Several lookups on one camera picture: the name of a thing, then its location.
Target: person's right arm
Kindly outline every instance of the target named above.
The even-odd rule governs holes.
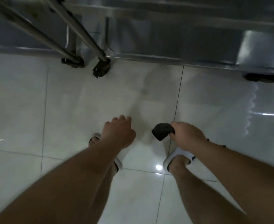
[[[274,223],[274,167],[206,140],[203,132],[172,122],[170,138],[194,154],[219,179],[249,218]]]

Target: black base foot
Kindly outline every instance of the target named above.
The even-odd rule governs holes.
[[[244,75],[244,78],[246,80],[254,81],[254,82],[266,82],[266,83],[274,82],[274,75],[247,73],[246,75]]]
[[[106,62],[102,62],[101,60],[98,62],[98,64],[93,69],[93,75],[98,77],[103,77],[105,74],[108,73],[109,69],[111,67],[111,60],[108,59]]]
[[[66,64],[66,65],[69,65],[69,66],[72,66],[72,67],[80,67],[80,68],[83,68],[85,67],[85,63],[84,63],[84,60],[82,59],[82,57],[79,57],[80,58],[80,62],[79,63],[75,63],[69,59],[66,59],[66,58],[62,58],[61,59],[61,63],[63,64]]]

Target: forearm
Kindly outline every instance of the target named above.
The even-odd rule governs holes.
[[[221,181],[248,216],[274,222],[274,167],[211,142],[191,152]]]
[[[0,223],[83,223],[119,151],[105,140],[83,150],[23,192]]]

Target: hand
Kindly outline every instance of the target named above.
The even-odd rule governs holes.
[[[129,147],[136,137],[136,132],[131,128],[132,118],[124,116],[115,117],[111,122],[105,122],[102,129],[102,140],[109,140],[120,149]]]
[[[191,151],[201,141],[206,141],[205,135],[197,127],[185,122],[172,122],[175,134],[169,136],[174,140],[178,147],[183,150]]]

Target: black object in hand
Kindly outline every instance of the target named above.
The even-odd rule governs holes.
[[[152,129],[152,134],[159,141],[163,140],[170,133],[175,133],[175,131],[169,123],[159,123]]]

